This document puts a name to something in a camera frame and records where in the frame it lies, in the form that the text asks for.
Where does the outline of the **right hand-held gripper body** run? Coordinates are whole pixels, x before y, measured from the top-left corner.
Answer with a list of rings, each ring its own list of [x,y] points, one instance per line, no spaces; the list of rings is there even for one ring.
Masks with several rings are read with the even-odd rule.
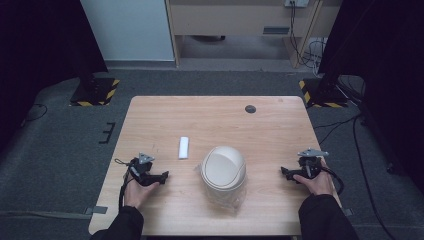
[[[327,151],[312,148],[299,152],[298,163],[301,167],[301,175],[308,179],[315,178],[321,172],[321,158],[328,155]]]

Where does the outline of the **white rectangular paper piece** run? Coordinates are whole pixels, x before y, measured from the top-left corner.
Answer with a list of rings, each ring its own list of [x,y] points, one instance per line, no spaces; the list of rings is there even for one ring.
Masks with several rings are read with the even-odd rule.
[[[183,136],[180,138],[180,142],[179,142],[178,157],[180,159],[187,159],[188,153],[189,153],[189,138],[186,136]]]

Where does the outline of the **white swing-lid trash bin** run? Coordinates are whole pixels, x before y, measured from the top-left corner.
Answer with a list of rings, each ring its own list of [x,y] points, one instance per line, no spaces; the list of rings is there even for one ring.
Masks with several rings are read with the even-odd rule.
[[[208,195],[220,204],[234,204],[246,180],[246,162],[230,146],[213,148],[200,165],[200,174]]]

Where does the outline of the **person's left hand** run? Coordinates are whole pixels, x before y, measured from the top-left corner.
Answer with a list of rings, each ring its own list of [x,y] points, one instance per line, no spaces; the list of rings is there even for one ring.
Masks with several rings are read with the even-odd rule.
[[[136,180],[129,180],[124,192],[124,205],[134,207],[141,212],[149,196],[158,186],[159,183],[142,186]]]

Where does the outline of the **black curtain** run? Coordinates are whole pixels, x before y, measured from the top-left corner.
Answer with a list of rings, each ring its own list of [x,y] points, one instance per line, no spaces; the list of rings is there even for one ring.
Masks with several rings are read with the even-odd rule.
[[[0,0],[0,153],[43,88],[106,70],[80,0]]]
[[[424,0],[342,0],[319,71],[365,81],[370,128],[424,194]]]

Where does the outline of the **white panel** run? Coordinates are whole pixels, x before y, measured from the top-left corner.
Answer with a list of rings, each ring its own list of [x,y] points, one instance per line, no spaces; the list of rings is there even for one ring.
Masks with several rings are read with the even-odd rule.
[[[173,61],[165,0],[81,0],[107,61]]]

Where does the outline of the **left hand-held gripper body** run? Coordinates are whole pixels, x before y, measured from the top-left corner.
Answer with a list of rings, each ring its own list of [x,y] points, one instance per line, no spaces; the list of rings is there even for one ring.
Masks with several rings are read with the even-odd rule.
[[[130,161],[128,170],[139,184],[152,184],[157,181],[154,175],[149,174],[153,160],[153,157],[140,153],[138,158]]]

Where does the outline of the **black striped stand base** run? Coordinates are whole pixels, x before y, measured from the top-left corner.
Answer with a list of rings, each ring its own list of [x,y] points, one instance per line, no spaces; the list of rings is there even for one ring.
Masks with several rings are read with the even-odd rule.
[[[336,84],[325,79],[306,78],[299,82],[307,107],[340,108],[347,106],[347,97]]]
[[[115,78],[94,78],[88,83],[80,82],[70,99],[71,106],[108,105],[115,94],[119,80]]]

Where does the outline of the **person's right hand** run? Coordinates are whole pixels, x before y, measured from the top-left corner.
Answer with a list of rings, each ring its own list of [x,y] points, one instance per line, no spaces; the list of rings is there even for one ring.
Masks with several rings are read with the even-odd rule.
[[[331,176],[325,171],[321,171],[314,179],[305,178],[304,181],[297,182],[305,185],[310,193],[315,196],[332,195],[334,191]]]

